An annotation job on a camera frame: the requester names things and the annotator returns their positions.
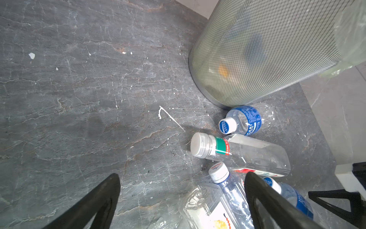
green and red label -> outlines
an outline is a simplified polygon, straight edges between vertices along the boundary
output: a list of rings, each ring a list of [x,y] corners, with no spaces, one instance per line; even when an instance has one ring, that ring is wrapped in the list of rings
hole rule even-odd
[[[216,139],[216,152],[219,154],[229,155],[230,147],[226,139],[215,137]]]

translucent plastic bag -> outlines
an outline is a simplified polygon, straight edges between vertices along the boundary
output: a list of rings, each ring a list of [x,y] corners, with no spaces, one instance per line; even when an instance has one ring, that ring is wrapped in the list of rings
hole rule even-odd
[[[366,0],[355,0],[336,15],[334,37],[343,60],[319,76],[334,77],[366,61]]]

trash can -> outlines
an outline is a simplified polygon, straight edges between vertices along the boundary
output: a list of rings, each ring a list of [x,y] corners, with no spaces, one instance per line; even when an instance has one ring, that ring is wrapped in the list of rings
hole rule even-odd
[[[220,0],[190,52],[190,72],[217,106],[248,104],[365,61],[365,18],[365,0]]]

blue and white bottle cap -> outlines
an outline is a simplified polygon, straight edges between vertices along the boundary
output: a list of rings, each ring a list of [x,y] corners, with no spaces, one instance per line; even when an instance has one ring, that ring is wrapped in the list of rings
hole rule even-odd
[[[218,184],[225,181],[229,177],[230,172],[223,162],[218,162],[211,166],[211,168],[208,170],[208,174],[210,175],[213,182]]]
[[[221,133],[223,134],[230,134],[236,131],[238,125],[235,121],[235,119],[228,117],[228,118],[223,118],[221,119],[221,121],[219,122],[219,129],[221,131]]]
[[[281,186],[272,178],[272,177],[265,177],[263,180],[271,186],[278,194],[281,194],[282,188]]]

empty plastic bottle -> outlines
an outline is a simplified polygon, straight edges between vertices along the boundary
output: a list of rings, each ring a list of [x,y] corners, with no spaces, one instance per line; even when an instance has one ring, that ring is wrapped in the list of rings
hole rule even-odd
[[[251,135],[259,129],[273,126],[276,122],[272,107],[265,103],[231,109],[219,123],[223,134]]]
[[[314,220],[314,211],[311,208],[309,202],[306,201],[304,197],[296,191],[296,189],[285,183],[277,183],[271,177],[265,177],[263,178],[263,180],[276,192],[278,192],[283,198],[289,201],[292,206],[296,207],[298,210],[307,215],[310,219]]]
[[[230,170],[239,173],[283,177],[291,170],[284,148],[241,134],[218,138],[195,133],[191,140],[191,153],[198,158],[224,162]]]
[[[246,200],[243,181],[235,174],[231,174],[223,162],[214,164],[208,171],[215,184],[224,193],[233,217],[239,228],[254,228],[248,202]]]

